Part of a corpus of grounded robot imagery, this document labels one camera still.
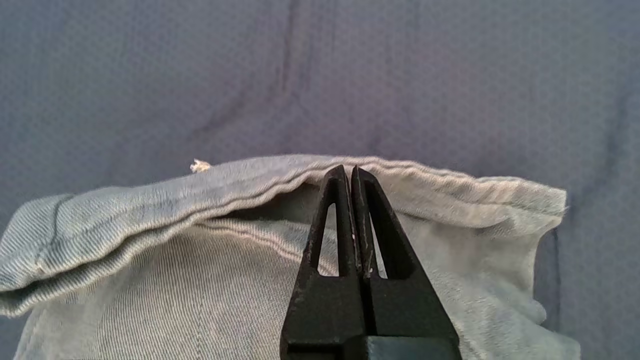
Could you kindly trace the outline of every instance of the denim fabric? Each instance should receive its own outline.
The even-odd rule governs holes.
[[[16,359],[276,359],[316,205],[336,165],[378,177],[465,359],[578,359],[532,298],[565,192],[410,161],[281,156],[138,188],[29,202],[0,241],[0,314],[33,309]],[[329,221],[321,272],[337,273]]]

